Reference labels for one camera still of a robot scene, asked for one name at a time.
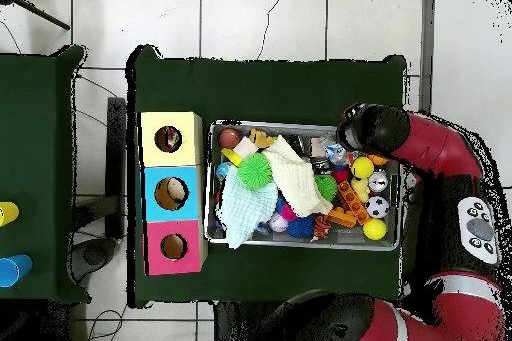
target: light blue towel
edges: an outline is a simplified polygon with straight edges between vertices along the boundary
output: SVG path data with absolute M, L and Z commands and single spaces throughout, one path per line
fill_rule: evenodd
M 272 181 L 258 190 L 250 190 L 238 176 L 235 166 L 229 168 L 222 191 L 222 207 L 215 213 L 224 226 L 230 248 L 236 249 L 251 238 L 260 222 L 272 217 L 277 203 L 277 186 Z

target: pink box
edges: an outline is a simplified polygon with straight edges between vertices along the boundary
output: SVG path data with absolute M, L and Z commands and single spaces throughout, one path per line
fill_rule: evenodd
M 161 249 L 164 237 L 178 234 L 186 243 L 186 252 L 177 259 L 169 259 Z M 199 220 L 148 222 L 148 274 L 170 275 L 200 272 L 206 258 L 208 245 Z

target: dark green tablecloth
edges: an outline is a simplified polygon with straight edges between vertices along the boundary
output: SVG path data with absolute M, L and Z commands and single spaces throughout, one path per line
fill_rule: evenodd
M 71 84 L 84 50 L 0 55 L 0 201 L 20 209 L 0 227 L 0 256 L 28 254 L 32 271 L 1 298 L 87 301 L 67 271 L 71 231 Z
M 401 105 L 405 67 L 402 56 L 384 62 L 170 60 L 158 58 L 150 46 L 139 47 L 127 65 L 128 117 L 134 126 L 135 112 L 193 111 L 201 116 L 205 133 L 215 119 L 337 125 L 344 108 L 355 102 Z M 134 159 L 128 194 L 137 198 L 131 203 L 138 221 L 128 288 L 135 286 L 136 303 L 284 301 L 316 288 L 397 297 L 399 248 L 369 252 L 242 245 L 229 250 L 210 244 L 201 273 L 144 276 L 133 144 L 128 152 Z

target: red ball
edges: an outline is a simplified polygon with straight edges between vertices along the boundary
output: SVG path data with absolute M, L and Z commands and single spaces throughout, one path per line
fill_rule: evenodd
M 233 128 L 226 128 L 220 131 L 219 144 L 222 148 L 235 148 L 240 142 L 238 131 Z
M 348 168 L 333 170 L 331 176 L 336 180 L 337 184 L 341 184 L 343 181 L 348 179 L 349 170 Z

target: blue cup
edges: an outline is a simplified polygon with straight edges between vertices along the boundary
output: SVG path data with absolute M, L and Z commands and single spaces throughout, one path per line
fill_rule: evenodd
M 0 287 L 12 287 L 32 269 L 32 259 L 26 254 L 0 259 Z

